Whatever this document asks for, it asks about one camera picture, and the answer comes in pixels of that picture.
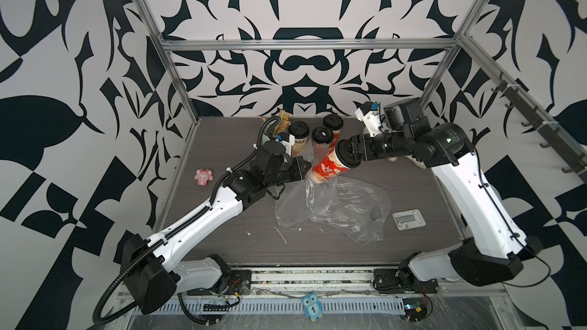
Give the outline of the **clear plastic bag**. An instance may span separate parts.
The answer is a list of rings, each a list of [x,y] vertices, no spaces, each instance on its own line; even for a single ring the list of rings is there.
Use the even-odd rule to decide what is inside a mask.
[[[299,154],[299,157],[311,163],[311,167],[302,180],[288,183],[284,194],[276,201],[275,217],[280,226],[287,228],[307,220],[317,222],[334,206],[337,200],[337,178],[324,180],[317,177],[313,170],[327,153],[326,148],[319,148],[316,154],[308,145]]]
[[[308,183],[307,206],[312,221],[335,228],[360,247],[385,238],[391,200],[384,189],[369,182],[339,176]]]

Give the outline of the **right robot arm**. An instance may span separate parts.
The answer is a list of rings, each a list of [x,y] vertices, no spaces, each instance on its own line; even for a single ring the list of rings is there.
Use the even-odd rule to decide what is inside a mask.
[[[471,233],[457,245],[404,260],[397,272],[400,288],[441,278],[463,279],[477,287],[510,284],[524,261],[542,251],[541,241],[527,236],[504,208],[460,126],[446,122],[431,127],[417,98],[385,107],[365,102],[355,115],[367,132],[339,141],[336,158],[350,169],[363,161],[402,156],[424,163]]]

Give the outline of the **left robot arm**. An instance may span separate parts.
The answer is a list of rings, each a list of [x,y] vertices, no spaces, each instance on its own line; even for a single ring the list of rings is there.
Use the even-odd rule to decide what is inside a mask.
[[[150,314],[178,293],[209,290],[223,293],[231,270],[219,255],[195,264],[183,259],[222,224],[263,199],[273,186],[303,180],[312,164],[293,157],[277,141],[267,141],[236,167],[220,177],[211,196],[183,218],[148,238],[125,243],[121,273],[135,307]]]

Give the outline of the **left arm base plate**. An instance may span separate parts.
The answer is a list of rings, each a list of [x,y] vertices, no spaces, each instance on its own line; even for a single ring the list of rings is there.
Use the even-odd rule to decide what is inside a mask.
[[[186,292],[189,296],[217,295],[223,293],[232,296],[234,293],[246,295],[250,293],[252,272],[250,270],[233,270],[230,274],[224,274],[218,283],[209,289],[195,289]]]

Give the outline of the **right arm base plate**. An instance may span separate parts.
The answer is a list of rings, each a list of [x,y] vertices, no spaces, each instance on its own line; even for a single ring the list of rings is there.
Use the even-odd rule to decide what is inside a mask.
[[[372,283],[381,294],[437,293],[436,280],[420,281],[408,269],[375,269]]]

